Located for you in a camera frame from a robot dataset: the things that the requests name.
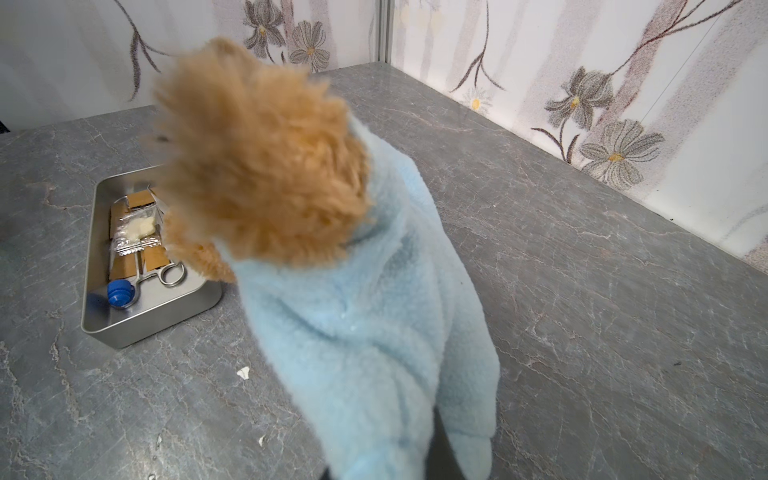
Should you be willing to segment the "light blue fleece hoodie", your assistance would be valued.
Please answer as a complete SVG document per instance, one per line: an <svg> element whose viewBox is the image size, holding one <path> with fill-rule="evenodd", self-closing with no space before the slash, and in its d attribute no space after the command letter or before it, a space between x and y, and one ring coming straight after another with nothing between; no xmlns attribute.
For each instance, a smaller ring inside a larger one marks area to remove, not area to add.
<svg viewBox="0 0 768 480"><path fill-rule="evenodd" d="M498 355L414 161L360 121L373 207L325 268L231 259L250 328L335 479L421 479L441 421L468 479L492 470Z"/></svg>

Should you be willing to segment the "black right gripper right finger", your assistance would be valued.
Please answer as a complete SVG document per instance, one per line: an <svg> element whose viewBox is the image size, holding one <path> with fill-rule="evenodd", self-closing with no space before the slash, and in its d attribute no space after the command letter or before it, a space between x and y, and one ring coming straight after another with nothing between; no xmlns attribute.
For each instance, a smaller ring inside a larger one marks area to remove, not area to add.
<svg viewBox="0 0 768 480"><path fill-rule="evenodd" d="M434 409L434 434L425 461L426 480L464 480L440 412Z"/></svg>

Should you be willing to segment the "brown teddy bear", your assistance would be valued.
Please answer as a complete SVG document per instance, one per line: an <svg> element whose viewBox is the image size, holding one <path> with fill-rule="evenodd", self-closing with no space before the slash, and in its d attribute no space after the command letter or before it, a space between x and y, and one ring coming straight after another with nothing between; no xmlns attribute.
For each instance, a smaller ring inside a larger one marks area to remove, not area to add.
<svg viewBox="0 0 768 480"><path fill-rule="evenodd" d="M350 111L302 69L217 37L156 82L171 255L232 283L234 260L328 265L367 216L370 155Z"/></svg>

